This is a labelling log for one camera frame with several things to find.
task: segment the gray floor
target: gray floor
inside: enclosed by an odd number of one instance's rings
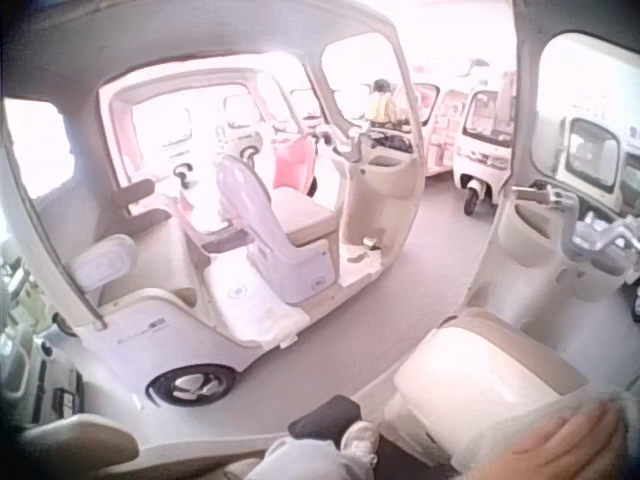
[[[451,177],[428,179],[402,256],[374,284],[243,373],[231,395],[194,409],[136,408],[77,341],[66,350],[90,382],[89,405],[126,424],[143,446],[278,433],[331,396],[353,395],[383,374],[462,299],[484,249],[494,210],[462,213]]]

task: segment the vehicle roof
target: vehicle roof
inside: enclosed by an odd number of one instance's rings
[[[179,58],[289,51],[319,55],[395,28],[354,0],[85,0],[30,14],[3,51],[8,96],[58,106],[132,70]]]

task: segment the pink seat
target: pink seat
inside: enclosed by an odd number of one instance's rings
[[[276,172],[273,188],[289,187],[306,194],[311,187],[316,152],[310,137],[288,137],[274,143]]]

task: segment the footrest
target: footrest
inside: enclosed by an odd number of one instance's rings
[[[344,433],[359,420],[362,420],[360,406],[348,397],[336,395],[292,422],[288,431],[293,438],[329,440],[340,448]],[[450,465],[430,467],[422,463],[383,436],[376,454],[375,480],[446,480],[458,475]]]

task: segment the shoe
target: shoe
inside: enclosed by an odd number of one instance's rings
[[[342,436],[340,451],[352,455],[374,467],[378,461],[376,450],[380,443],[380,432],[373,423],[356,422]]]

